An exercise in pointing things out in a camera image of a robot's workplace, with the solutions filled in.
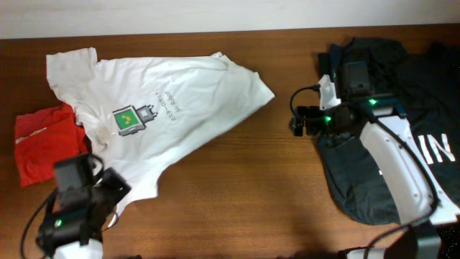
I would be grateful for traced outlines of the white printed t-shirt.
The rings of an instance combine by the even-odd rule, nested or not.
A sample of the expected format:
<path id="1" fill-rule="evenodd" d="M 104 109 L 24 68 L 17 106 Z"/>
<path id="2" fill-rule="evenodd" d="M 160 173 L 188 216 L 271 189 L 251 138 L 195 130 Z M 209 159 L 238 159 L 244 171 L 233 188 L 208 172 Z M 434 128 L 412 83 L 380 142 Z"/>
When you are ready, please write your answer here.
<path id="1" fill-rule="evenodd" d="M 161 173 L 273 99 L 259 74 L 222 53 L 101 60 L 94 48 L 46 57 L 47 81 L 69 104 L 94 154 L 130 185 L 116 205 L 157 195 Z"/>

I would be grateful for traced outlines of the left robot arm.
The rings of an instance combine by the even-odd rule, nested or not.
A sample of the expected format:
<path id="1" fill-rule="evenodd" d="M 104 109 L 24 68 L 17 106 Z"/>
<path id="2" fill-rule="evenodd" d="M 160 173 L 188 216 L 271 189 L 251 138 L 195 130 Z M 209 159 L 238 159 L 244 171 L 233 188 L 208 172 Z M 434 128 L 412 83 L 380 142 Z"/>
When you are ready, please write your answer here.
<path id="1" fill-rule="evenodd" d="M 46 258 L 102 258 L 103 231 L 131 186 L 97 155 L 54 164 L 57 188 L 45 202 L 36 243 Z"/>

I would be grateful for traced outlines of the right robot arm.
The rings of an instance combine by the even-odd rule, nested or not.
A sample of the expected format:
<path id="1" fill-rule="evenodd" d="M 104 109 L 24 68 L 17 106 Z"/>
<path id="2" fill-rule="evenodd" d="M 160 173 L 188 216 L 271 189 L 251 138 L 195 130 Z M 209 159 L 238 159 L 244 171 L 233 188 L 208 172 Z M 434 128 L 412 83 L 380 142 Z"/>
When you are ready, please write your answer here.
<path id="1" fill-rule="evenodd" d="M 293 135 L 350 133 L 382 171 L 400 226 L 339 258 L 430 258 L 441 254 L 441 227 L 459 223 L 459 207 L 443 191 L 413 139 L 407 113 L 393 94 L 376 94 L 366 63 L 334 68 L 320 60 L 321 77 L 310 87 L 317 106 L 290 107 Z"/>

